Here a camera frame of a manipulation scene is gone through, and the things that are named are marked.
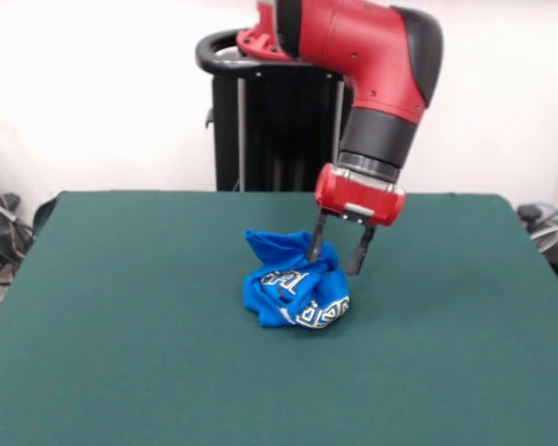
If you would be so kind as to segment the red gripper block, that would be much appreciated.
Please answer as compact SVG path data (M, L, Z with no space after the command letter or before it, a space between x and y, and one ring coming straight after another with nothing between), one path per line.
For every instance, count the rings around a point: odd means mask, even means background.
M326 164L317 178L315 201L321 211L312 233L306 258L315 263L322 253L324 230L329 213L354 215L370 225L390 226L405 205L405 192L393 183L368 177L344 167ZM366 226L360 242L352 252L348 275L359 275L374 235L375 227Z

